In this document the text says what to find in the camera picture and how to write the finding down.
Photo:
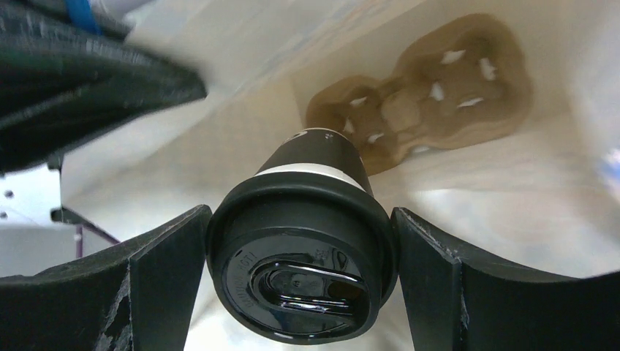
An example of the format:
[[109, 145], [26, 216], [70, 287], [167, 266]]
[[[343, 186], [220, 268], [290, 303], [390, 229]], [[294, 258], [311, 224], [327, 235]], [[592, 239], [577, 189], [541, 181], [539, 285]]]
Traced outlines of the single brown cup carrier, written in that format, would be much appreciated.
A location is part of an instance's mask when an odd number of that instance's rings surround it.
[[304, 124], [342, 133], [375, 175], [418, 146], [452, 150], [514, 133], [532, 105], [525, 63], [503, 22], [465, 15], [413, 42], [387, 78], [353, 75], [316, 93]]

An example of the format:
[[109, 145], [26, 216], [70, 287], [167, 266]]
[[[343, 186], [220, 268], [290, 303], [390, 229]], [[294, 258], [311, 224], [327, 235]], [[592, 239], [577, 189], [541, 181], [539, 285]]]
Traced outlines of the white paper coffee cup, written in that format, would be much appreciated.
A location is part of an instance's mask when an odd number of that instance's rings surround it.
[[255, 174], [309, 173], [342, 181], [372, 195], [360, 153], [341, 133], [304, 129], [285, 140]]

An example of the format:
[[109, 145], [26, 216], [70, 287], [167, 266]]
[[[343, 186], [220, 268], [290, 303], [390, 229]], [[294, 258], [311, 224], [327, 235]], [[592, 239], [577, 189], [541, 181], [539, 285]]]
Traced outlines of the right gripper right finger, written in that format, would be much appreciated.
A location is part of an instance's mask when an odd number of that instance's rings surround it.
[[391, 215], [416, 350], [617, 350], [619, 273], [573, 278], [514, 263], [406, 208]]

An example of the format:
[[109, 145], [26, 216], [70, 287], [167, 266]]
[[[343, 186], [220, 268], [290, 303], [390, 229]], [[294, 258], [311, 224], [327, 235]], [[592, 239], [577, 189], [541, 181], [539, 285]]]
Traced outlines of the blue checkered paper bag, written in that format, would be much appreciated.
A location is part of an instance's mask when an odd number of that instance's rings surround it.
[[617, 1], [157, 1], [128, 42], [200, 69], [202, 101], [140, 118], [64, 160], [62, 200], [126, 240], [198, 204], [217, 207], [288, 137], [309, 100], [348, 75], [385, 78], [416, 39], [469, 13], [515, 34], [534, 85], [514, 134], [416, 148], [371, 177], [494, 254], [566, 276], [619, 269]]

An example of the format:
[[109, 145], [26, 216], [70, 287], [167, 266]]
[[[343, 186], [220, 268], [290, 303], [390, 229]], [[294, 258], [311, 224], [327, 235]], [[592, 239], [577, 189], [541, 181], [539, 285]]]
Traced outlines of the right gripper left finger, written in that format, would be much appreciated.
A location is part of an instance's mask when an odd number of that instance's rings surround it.
[[3, 350], [182, 350], [211, 218], [196, 206], [33, 276], [1, 279]]

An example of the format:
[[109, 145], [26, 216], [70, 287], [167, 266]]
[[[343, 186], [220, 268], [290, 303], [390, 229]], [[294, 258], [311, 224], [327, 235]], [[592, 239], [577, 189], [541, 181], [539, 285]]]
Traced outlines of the black cup lid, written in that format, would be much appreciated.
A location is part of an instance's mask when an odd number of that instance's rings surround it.
[[360, 336], [396, 285], [396, 235], [368, 184], [256, 175], [223, 199], [207, 237], [208, 270], [225, 309], [285, 344]]

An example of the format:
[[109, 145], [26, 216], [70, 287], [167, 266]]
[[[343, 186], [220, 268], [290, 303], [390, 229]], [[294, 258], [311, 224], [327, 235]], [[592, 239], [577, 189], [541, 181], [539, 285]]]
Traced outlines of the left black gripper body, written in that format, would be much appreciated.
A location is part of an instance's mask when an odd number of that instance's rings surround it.
[[1, 172], [42, 164], [149, 113], [204, 99], [199, 74], [126, 44], [95, 1], [1, 3]]

